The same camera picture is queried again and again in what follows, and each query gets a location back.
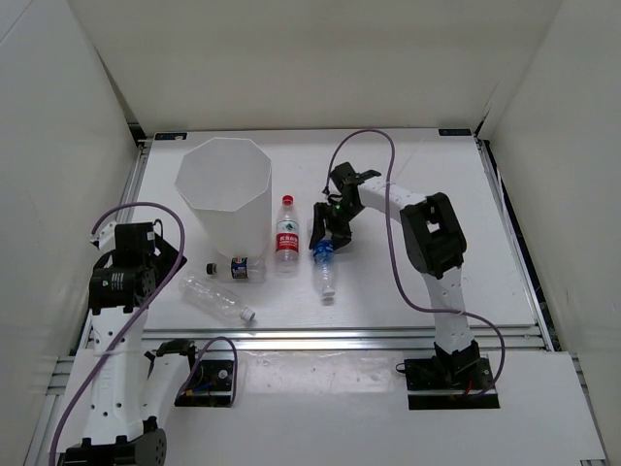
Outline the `blue label plastic bottle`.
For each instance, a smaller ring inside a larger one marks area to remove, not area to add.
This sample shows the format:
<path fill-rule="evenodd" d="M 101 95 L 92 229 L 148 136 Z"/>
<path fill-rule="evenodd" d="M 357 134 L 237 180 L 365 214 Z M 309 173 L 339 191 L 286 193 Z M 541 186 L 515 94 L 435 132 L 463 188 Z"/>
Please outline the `blue label plastic bottle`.
<path fill-rule="evenodd" d="M 333 242 L 319 241 L 311 252 L 313 262 L 314 289 L 322 302 L 334 300 L 336 295 Z"/>

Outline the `red label plastic bottle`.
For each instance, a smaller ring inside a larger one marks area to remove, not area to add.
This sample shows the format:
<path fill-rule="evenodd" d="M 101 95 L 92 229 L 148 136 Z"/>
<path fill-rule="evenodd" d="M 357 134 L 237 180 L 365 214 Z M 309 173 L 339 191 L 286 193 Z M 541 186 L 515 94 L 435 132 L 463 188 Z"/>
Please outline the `red label plastic bottle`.
<path fill-rule="evenodd" d="M 293 273 L 297 270 L 299 261 L 300 224 L 294 197 L 290 194 L 282 196 L 275 233 L 277 271 L 281 274 Z"/>

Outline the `clear crushed plastic bottle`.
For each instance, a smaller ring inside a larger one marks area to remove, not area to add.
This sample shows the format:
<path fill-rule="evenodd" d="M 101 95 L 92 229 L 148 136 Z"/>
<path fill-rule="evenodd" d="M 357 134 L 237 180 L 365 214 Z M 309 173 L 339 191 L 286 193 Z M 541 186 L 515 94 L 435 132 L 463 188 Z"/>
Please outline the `clear crushed plastic bottle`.
<path fill-rule="evenodd" d="M 184 301 L 212 316 L 244 323 L 255 321 L 256 312 L 240 296 L 217 282 L 188 275 L 180 280 L 179 291 Z"/>

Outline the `black cap plastic bottle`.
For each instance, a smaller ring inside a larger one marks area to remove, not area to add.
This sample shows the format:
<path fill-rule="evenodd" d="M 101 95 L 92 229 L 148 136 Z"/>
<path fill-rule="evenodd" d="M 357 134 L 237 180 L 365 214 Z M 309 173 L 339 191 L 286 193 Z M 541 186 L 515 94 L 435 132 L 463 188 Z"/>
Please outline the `black cap plastic bottle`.
<path fill-rule="evenodd" d="M 207 275 L 224 283 L 263 283 L 266 265 L 262 257 L 224 257 L 206 265 Z"/>

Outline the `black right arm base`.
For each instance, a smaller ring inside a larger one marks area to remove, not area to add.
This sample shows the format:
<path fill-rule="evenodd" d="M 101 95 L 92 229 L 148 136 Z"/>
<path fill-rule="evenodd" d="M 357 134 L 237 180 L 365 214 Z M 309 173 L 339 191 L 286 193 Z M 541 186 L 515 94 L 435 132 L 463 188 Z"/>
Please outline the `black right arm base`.
<path fill-rule="evenodd" d="M 499 396 L 493 386 L 488 358 L 481 358 L 465 376 L 450 381 L 431 358 L 405 359 L 395 366 L 406 378 L 410 411 L 496 410 Z"/>

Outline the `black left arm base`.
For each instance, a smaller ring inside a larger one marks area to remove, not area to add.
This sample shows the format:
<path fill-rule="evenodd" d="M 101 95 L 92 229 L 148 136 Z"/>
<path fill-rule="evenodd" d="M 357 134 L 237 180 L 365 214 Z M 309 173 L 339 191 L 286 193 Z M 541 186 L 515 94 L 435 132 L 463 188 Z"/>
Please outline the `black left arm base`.
<path fill-rule="evenodd" d="M 234 366 L 231 359 L 204 359 L 176 407 L 229 408 L 232 405 Z"/>

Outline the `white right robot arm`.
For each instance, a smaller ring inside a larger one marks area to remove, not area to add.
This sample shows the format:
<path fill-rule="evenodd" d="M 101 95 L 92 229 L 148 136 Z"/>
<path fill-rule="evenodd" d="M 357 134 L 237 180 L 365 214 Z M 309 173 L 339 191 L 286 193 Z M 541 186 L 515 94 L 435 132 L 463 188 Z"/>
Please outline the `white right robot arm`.
<path fill-rule="evenodd" d="M 480 353 L 468 323 L 461 289 L 461 272 L 467 242 L 448 197 L 438 192 L 424 196 L 381 178 L 376 170 L 357 173 L 350 163 L 328 176 L 338 191 L 328 189 L 325 202 L 313 206 L 310 250 L 330 240 L 338 250 L 351 242 L 350 222 L 364 209 L 397 221 L 403 231 L 407 257 L 423 278 L 435 321 L 436 376 L 456 388 L 471 375 Z"/>

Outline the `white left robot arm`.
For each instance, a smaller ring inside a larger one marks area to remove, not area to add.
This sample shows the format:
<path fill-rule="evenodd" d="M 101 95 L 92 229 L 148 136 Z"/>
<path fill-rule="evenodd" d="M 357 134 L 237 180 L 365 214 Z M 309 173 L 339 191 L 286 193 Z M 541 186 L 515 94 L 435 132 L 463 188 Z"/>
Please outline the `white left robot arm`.
<path fill-rule="evenodd" d="M 147 315 L 139 310 L 169 272 L 186 262 L 149 222 L 109 224 L 113 248 L 93 267 L 88 309 L 94 359 L 102 367 L 89 384 L 86 422 L 62 465 L 162 465 L 167 455 L 164 423 L 180 387 L 200 383 L 204 366 L 189 340 L 142 348 Z"/>

